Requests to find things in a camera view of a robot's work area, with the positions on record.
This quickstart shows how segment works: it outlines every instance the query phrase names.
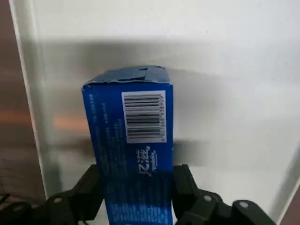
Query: white label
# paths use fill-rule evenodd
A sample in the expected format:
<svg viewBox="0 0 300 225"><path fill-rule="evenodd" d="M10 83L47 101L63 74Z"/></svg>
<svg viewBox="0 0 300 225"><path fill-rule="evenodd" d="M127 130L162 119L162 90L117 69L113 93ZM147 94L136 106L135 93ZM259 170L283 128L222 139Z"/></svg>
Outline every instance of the white label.
<svg viewBox="0 0 300 225"><path fill-rule="evenodd" d="M127 143L165 143L165 91L122 92Z"/></svg>

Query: blue box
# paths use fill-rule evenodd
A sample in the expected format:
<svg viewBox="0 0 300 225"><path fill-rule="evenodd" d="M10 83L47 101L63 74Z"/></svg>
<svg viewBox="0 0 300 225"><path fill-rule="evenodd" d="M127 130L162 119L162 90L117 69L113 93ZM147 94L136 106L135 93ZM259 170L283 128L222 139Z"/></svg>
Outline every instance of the blue box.
<svg viewBox="0 0 300 225"><path fill-rule="evenodd" d="M109 70L82 94L110 225L173 224L173 86L166 69Z"/></svg>

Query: box top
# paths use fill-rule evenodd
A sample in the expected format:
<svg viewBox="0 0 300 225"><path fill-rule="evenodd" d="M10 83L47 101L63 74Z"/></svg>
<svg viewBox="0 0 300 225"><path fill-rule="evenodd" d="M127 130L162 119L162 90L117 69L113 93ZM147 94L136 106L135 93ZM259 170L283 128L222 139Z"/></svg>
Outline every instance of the box top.
<svg viewBox="0 0 300 225"><path fill-rule="evenodd" d="M86 84L97 83L169 83L166 69L160 66L138 66L108 70Z"/></svg>

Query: black mechanical arm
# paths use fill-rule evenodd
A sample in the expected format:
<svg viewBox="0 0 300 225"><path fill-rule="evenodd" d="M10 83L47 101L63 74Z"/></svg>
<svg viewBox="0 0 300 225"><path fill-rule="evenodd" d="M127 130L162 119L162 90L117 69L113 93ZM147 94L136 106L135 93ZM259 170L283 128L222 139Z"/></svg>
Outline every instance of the black mechanical arm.
<svg viewBox="0 0 300 225"><path fill-rule="evenodd" d="M102 201L98 169L91 165L71 190L37 208L27 202L8 205L0 211L0 225L77 225L94 220ZM231 207L218 194L198 189L188 165L174 166L172 202L176 225L275 225L254 202L237 200Z"/></svg>

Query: blue packaging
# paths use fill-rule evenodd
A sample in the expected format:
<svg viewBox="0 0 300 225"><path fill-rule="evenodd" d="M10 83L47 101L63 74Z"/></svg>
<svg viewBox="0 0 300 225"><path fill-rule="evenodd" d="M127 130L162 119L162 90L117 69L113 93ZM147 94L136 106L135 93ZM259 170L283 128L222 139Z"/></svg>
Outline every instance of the blue packaging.
<svg viewBox="0 0 300 225"><path fill-rule="evenodd" d="M173 86L166 69L109 70L82 94L110 225L173 224Z"/></svg>

